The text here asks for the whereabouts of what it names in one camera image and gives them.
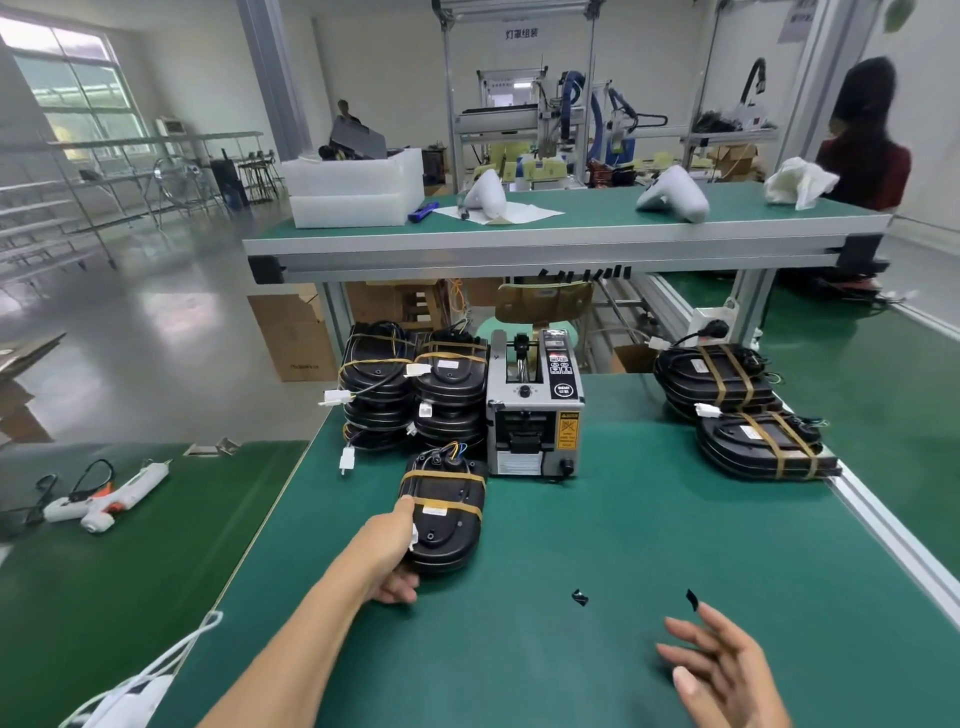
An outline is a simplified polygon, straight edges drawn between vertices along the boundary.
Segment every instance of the warning label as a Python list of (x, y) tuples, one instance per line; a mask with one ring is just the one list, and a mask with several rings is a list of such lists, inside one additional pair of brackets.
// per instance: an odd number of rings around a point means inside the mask
[(576, 449), (580, 432), (580, 413), (561, 412), (557, 421), (557, 449)]

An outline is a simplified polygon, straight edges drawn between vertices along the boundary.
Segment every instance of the styrofoam container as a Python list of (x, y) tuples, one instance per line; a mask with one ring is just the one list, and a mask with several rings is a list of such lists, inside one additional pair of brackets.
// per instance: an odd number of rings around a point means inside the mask
[(420, 149), (388, 159), (324, 161), (303, 155), (282, 168), (298, 228), (403, 225), (423, 202)]

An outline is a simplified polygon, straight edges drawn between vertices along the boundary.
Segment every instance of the electrical wire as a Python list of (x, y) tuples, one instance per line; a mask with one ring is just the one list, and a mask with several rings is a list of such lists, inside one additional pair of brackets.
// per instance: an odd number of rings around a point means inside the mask
[(88, 717), (82, 724), (83, 728), (95, 728), (95, 726), (100, 723), (101, 720), (103, 720), (107, 713), (109, 713), (110, 709), (112, 709), (113, 706), (120, 701), (120, 698), (135, 688), (145, 685), (151, 680), (154, 680), (155, 678), (164, 674), (179, 661), (179, 659), (182, 657), (180, 653), (187, 646), (193, 644), (193, 642), (195, 642), (204, 632), (209, 632), (211, 629), (216, 627), (223, 620), (223, 618), (223, 612), (212, 611), (207, 613), (206, 617), (204, 617), (204, 623), (201, 624), (200, 629), (194, 630), (182, 640), (174, 644), (172, 647), (170, 647), (170, 649), (140, 670), (140, 672), (134, 677), (124, 680), (112, 690), (101, 692), (99, 695), (87, 700), (82, 706), (77, 708), (77, 710), (75, 710), (70, 717), (62, 722), (59, 728), (67, 728), (67, 726), (77, 720), (78, 717), (81, 717), (87, 708), (99, 701), (100, 704), (97, 706), (96, 710), (94, 710), (90, 717)]

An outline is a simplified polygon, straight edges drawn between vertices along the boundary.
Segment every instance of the aluminum workbench frame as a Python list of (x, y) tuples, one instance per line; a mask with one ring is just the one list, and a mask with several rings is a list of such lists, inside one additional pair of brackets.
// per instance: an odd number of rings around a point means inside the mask
[[(440, 20), (444, 36), (444, 71), (446, 76), (446, 129), (450, 135), (450, 156), (453, 167), (453, 183), (459, 190), (465, 173), (463, 148), (460, 136), (454, 129), (456, 111), (453, 106), (453, 69), (450, 65), (450, 29), (456, 23), (491, 20), (526, 20), (532, 17), (577, 13), (590, 23), (590, 42), (587, 69), (584, 72), (585, 89), (593, 88), (593, 64), (595, 61), (594, 37), (600, 7), (606, 0), (431, 0), (433, 13)], [(574, 177), (586, 181), (588, 135), (590, 119), (589, 92), (584, 93), (584, 123), (577, 128), (576, 161)]]

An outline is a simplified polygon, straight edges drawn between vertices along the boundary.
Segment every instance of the window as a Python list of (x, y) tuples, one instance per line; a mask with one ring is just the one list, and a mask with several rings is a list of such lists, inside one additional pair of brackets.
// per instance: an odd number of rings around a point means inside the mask
[[(59, 141), (146, 136), (130, 100), (120, 66), (104, 37), (0, 17), (0, 37), (11, 49), (23, 78)], [(150, 154), (149, 144), (126, 147)], [(87, 149), (66, 151), (84, 161)], [(98, 149), (98, 158), (119, 158), (119, 147)]]

